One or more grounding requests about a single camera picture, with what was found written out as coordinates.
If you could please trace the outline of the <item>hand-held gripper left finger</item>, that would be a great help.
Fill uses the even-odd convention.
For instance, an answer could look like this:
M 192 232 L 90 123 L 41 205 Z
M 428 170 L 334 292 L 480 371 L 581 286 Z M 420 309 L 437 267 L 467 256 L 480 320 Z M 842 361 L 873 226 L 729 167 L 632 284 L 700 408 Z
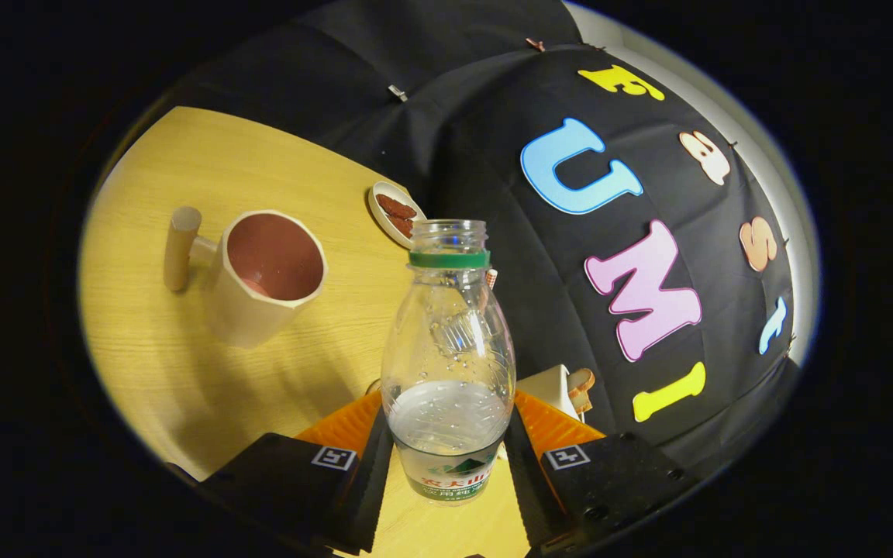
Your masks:
M 198 490 L 305 553 L 368 553 L 391 449 L 375 391 L 298 435 L 263 434 Z

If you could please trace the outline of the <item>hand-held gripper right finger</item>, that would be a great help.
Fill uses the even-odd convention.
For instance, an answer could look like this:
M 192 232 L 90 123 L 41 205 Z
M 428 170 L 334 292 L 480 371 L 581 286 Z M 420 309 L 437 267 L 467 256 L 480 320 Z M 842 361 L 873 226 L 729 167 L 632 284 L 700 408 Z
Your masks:
M 699 479 L 633 433 L 603 434 L 517 391 L 504 444 L 533 556 L 584 556 L 690 497 Z

